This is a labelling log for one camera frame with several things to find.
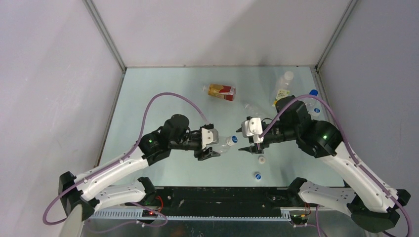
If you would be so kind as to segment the clear crushed plastic bottle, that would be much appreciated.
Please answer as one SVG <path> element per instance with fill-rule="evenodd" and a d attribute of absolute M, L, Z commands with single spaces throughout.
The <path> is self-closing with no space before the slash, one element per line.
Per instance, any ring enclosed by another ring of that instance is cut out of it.
<path fill-rule="evenodd" d="M 213 150 L 220 153 L 220 154 L 224 154 L 224 153 L 228 152 L 232 146 L 228 146 L 226 144 L 226 138 L 227 137 L 220 138 L 218 144 L 215 144 L 212 147 Z"/>

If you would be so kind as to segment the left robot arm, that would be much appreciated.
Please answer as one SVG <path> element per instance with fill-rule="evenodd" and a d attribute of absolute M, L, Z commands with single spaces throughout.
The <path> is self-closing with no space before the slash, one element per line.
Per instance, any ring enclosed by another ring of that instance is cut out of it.
<path fill-rule="evenodd" d="M 102 166 L 79 175 L 70 171 L 59 177 L 59 195 L 67 216 L 73 209 L 82 207 L 82 220 L 98 210 L 129 202 L 152 205 L 157 191 L 151 180 L 140 177 L 132 183 L 116 186 L 122 178 L 169 157 L 172 150 L 193 151 L 194 157 L 203 161 L 220 154 L 213 150 L 219 134 L 213 124 L 198 130 L 189 128 L 189 119 L 173 115 L 158 129 L 145 134 L 131 150 Z"/>

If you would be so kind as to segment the blue white bottle cap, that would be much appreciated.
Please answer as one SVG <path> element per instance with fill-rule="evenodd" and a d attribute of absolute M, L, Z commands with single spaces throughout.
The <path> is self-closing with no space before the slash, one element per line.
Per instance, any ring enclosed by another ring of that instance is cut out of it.
<path fill-rule="evenodd" d="M 238 143 L 238 138 L 235 135 L 229 136 L 226 138 L 226 144 L 228 146 L 234 146 L 237 143 Z"/>

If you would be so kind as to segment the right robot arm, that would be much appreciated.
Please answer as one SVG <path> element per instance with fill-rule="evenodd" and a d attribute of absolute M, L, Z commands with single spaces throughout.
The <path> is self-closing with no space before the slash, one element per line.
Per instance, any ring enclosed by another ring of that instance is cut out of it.
<path fill-rule="evenodd" d="M 355 154 L 338 123 L 313 119 L 303 96 L 282 98 L 275 108 L 277 115 L 270 123 L 252 117 L 242 123 L 239 132 L 250 143 L 245 151 L 262 154 L 271 144 L 295 141 L 304 153 L 327 164 L 347 184 L 346 188 L 324 187 L 297 177 L 287 188 L 291 205 L 315 204 L 341 212 L 370 233 L 387 234 L 404 215 L 407 236 L 412 235 L 405 210 L 410 193 L 380 179 Z"/>

